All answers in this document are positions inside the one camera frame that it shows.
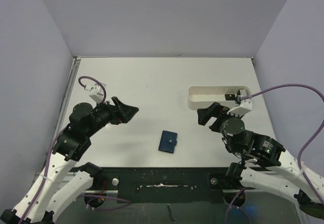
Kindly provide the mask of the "blue card holder wallet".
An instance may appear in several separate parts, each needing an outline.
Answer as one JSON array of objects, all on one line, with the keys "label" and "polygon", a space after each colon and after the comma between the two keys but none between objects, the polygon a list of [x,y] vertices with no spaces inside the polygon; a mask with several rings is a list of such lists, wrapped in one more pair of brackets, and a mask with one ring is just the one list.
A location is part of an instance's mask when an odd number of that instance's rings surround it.
[{"label": "blue card holder wallet", "polygon": [[158,150],[173,154],[177,145],[177,137],[178,134],[176,132],[163,130],[160,137]]}]

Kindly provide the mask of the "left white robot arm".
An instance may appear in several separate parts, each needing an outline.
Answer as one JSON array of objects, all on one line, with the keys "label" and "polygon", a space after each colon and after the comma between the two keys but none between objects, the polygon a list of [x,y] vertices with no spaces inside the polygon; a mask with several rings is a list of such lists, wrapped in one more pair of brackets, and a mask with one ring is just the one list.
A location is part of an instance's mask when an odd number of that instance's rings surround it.
[{"label": "left white robot arm", "polygon": [[128,123],[139,108],[126,105],[117,97],[113,104],[101,102],[74,106],[68,125],[53,139],[44,169],[12,209],[1,214],[4,223],[54,223],[60,213],[83,191],[103,183],[102,168],[90,162],[78,168],[77,175],[63,188],[59,185],[91,145],[91,137],[107,124]]}]

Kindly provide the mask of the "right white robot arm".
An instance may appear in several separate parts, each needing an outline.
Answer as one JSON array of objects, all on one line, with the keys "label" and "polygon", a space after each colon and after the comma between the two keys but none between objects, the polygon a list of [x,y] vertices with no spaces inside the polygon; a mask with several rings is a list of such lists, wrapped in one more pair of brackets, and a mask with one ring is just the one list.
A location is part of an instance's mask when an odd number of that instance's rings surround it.
[{"label": "right white robot arm", "polygon": [[227,152],[240,158],[226,173],[229,187],[242,185],[269,192],[298,204],[307,215],[323,219],[323,176],[298,161],[275,139],[247,130],[242,116],[217,102],[198,109],[197,115],[199,125],[215,118],[209,129],[220,133]]}]

